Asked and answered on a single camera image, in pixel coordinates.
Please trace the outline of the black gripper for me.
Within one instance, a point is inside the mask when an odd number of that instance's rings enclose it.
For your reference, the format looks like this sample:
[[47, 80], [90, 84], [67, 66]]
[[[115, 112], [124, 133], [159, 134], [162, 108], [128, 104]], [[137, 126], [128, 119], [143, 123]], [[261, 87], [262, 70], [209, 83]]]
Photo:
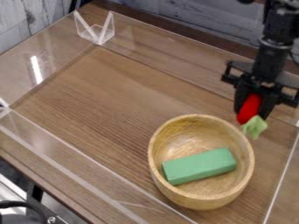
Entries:
[[251, 93], [263, 95], [259, 116], [266, 120], [275, 106], [299, 106], [299, 76], [282, 72], [274, 81], [258, 80], [253, 75], [253, 62], [229, 60], [221, 80], [235, 88], [234, 110], [238, 114]]

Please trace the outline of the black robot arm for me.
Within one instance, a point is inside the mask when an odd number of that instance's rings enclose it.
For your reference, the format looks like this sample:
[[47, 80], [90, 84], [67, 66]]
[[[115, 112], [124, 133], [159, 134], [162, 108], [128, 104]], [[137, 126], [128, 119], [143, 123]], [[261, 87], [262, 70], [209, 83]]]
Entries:
[[235, 88], [241, 124], [255, 116], [266, 120], [279, 104], [299, 106], [299, 78], [285, 71], [299, 39], [299, 0], [266, 0], [263, 25], [255, 60], [230, 60], [221, 78]]

